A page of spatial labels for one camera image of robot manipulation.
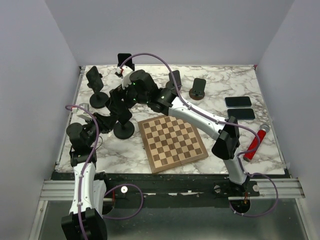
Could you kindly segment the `black phone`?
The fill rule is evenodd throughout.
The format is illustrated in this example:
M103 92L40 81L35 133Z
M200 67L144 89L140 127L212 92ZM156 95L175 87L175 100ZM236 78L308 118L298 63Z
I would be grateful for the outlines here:
M115 89L109 92L110 97L105 106L110 111L111 115L116 115L121 125L125 125L132 117L132 113L122 101L121 94Z

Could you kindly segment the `dark blue phone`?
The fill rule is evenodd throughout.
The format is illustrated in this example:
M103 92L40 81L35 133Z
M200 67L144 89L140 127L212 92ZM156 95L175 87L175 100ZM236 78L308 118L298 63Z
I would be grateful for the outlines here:
M251 99L248 96L226 97L225 104L228 108L247 108L252 106Z

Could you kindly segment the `black front phone stand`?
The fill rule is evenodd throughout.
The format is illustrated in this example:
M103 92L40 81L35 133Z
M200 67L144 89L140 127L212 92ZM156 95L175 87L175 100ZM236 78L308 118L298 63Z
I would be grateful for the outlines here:
M113 133L121 140L129 139L135 132L135 126L131 121L121 124L119 121L114 125Z

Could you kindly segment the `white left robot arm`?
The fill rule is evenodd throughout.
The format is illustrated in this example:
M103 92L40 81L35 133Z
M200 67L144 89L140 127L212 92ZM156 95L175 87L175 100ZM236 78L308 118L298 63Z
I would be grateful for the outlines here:
M74 194L61 227L68 240L106 240L107 227L102 217L103 200L111 191L106 174L96 173L96 146L100 134L111 132L118 118L94 113L86 124L66 128L71 142L70 164L74 173Z

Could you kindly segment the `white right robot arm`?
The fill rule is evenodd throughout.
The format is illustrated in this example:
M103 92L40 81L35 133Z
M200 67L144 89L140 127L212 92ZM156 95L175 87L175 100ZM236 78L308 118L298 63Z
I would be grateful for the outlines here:
M227 168L230 191L236 196L247 192L248 176L237 159L240 132L235 117L215 116L179 97L176 91L159 88L151 75L142 69L134 71L123 66L118 67L115 74L121 84L110 92L110 96L117 110L128 111L135 104L142 104L155 113L175 117L202 130L215 141L211 151Z

